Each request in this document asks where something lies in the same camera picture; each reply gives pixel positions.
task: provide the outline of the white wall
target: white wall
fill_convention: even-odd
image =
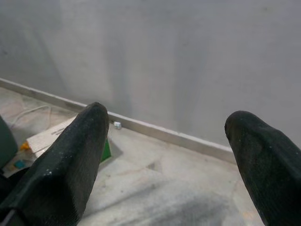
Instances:
[[[299,0],[3,0],[0,77],[228,145],[248,110],[301,146]]]

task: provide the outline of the white cable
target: white cable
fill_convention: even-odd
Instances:
[[[28,113],[31,113],[31,112],[34,112],[38,109],[41,109],[41,108],[49,108],[49,112],[48,112],[48,126],[47,128],[45,129],[48,129],[48,127],[50,126],[50,115],[51,115],[51,107],[48,106],[48,105],[43,105],[43,106],[40,106],[40,107],[36,107],[36,108],[33,108],[33,109],[30,109],[30,110],[27,110],[27,111],[24,111],[24,112],[21,112],[20,114],[18,114],[15,119],[13,120],[13,122],[11,123],[10,125],[10,128],[13,128],[13,126],[15,125],[15,123],[21,118],[23,117],[24,115],[28,114]]]

